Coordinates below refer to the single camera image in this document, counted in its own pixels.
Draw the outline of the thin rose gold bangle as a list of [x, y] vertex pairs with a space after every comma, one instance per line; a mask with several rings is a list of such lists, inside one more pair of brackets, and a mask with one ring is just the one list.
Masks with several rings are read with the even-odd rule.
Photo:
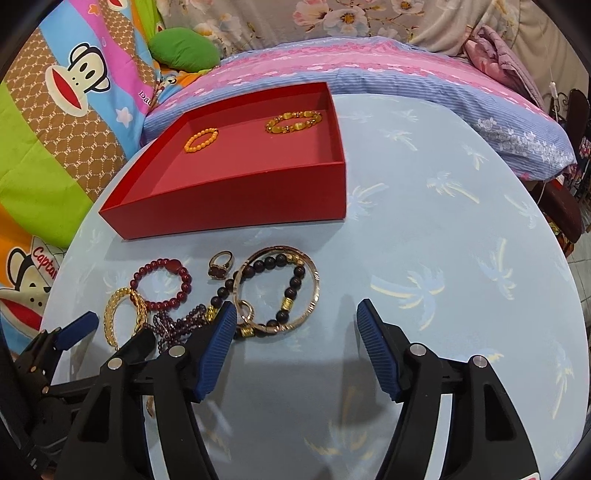
[[[283, 290], [280, 308], [276, 315], [264, 323], [256, 322], [256, 313], [249, 301], [242, 298], [242, 284], [254, 276], [276, 269], [290, 267], [291, 275]], [[311, 299], [303, 313], [293, 315], [294, 303], [304, 287], [304, 281], [311, 280]], [[254, 252], [238, 267], [232, 280], [232, 303], [238, 314], [236, 334], [239, 338], [274, 336], [300, 328], [311, 317], [320, 300], [320, 273], [308, 254], [287, 245], [269, 246]]]

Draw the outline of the gold chain cuff bangle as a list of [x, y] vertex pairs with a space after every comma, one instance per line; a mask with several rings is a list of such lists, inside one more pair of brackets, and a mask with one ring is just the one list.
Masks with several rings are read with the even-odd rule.
[[115, 290], [108, 298], [103, 313], [103, 332], [107, 345], [119, 348], [119, 340], [125, 341], [138, 333], [148, 322], [147, 305], [132, 288]]

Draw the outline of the purple garnet bead strand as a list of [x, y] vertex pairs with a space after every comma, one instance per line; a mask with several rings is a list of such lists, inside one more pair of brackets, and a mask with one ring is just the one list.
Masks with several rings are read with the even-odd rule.
[[207, 324], [206, 314], [207, 306], [204, 304], [198, 304], [179, 319], [173, 319], [167, 312], [155, 313], [151, 330], [157, 339], [158, 352], [181, 345], [194, 330], [204, 327]]

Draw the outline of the red cardboard tray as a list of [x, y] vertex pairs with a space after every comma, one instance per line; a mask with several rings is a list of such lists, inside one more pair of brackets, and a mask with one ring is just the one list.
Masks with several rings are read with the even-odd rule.
[[346, 160], [329, 86], [270, 88], [183, 113], [99, 214], [126, 240], [342, 220]]

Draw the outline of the cartoon monkey colourful quilt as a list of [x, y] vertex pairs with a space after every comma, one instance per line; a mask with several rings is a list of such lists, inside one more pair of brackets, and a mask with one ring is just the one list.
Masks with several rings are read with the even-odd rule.
[[156, 1], [63, 1], [1, 82], [1, 317], [40, 327], [66, 249], [106, 185], [139, 149], [144, 121], [188, 73], [148, 41]]

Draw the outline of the dark wooden chair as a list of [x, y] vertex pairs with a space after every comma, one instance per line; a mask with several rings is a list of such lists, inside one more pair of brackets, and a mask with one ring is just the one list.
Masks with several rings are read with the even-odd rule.
[[575, 192], [575, 185], [583, 179], [590, 162], [581, 157], [583, 139], [590, 126], [590, 103], [583, 92], [572, 89], [568, 96], [560, 93], [558, 99], [551, 102], [551, 112], [557, 115], [567, 133], [575, 153], [575, 164], [560, 173], [562, 180], [538, 182], [530, 194], [568, 258], [584, 232], [581, 194]]

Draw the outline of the pink and blue pillow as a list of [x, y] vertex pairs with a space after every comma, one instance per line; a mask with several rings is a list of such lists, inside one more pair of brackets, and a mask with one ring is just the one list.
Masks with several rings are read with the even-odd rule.
[[335, 95], [409, 97], [457, 114], [525, 180], [549, 180], [576, 163], [564, 129], [521, 94], [470, 63], [385, 37], [315, 39], [241, 53], [182, 87], [146, 117], [156, 138], [182, 113], [267, 88], [325, 82]]

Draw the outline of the green cushion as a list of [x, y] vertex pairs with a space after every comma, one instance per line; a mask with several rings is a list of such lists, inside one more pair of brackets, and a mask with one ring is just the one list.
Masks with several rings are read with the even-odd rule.
[[148, 41], [151, 56], [173, 70], [197, 73], [221, 63], [221, 55], [211, 40], [187, 28], [161, 30]]

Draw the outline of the folded pink purple cloth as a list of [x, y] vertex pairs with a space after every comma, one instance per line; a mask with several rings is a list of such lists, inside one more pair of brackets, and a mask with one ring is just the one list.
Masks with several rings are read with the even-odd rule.
[[505, 40], [490, 26], [482, 26], [464, 44], [471, 63], [540, 109], [544, 100], [530, 72]]

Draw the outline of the floral grey blanket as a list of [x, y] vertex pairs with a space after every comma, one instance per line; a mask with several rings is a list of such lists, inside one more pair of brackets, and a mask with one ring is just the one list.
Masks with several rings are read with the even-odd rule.
[[162, 24], [211, 40], [221, 62], [253, 50], [337, 38], [385, 37], [464, 60], [466, 40], [492, 27], [536, 82], [547, 113], [551, 97], [587, 91], [582, 60], [549, 16], [531, 1], [159, 1]]

